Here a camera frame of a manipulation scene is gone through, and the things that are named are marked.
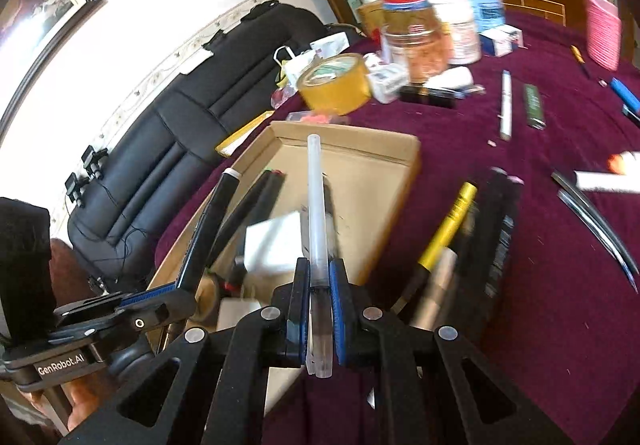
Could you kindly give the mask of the left hand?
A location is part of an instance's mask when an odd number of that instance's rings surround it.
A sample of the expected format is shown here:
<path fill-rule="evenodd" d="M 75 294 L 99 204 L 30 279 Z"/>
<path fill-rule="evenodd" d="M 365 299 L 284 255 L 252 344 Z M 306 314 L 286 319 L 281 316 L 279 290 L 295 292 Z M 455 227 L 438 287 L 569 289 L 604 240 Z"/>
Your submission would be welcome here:
<path fill-rule="evenodd" d="M 63 385 L 63 391 L 70 400 L 72 411 L 67 417 L 60 419 L 43 391 L 23 393 L 25 399 L 36 410 L 51 418 L 58 428 L 65 425 L 63 434 L 67 434 L 83 423 L 102 403 L 117 390 L 116 379 L 106 369 L 91 373 Z"/>

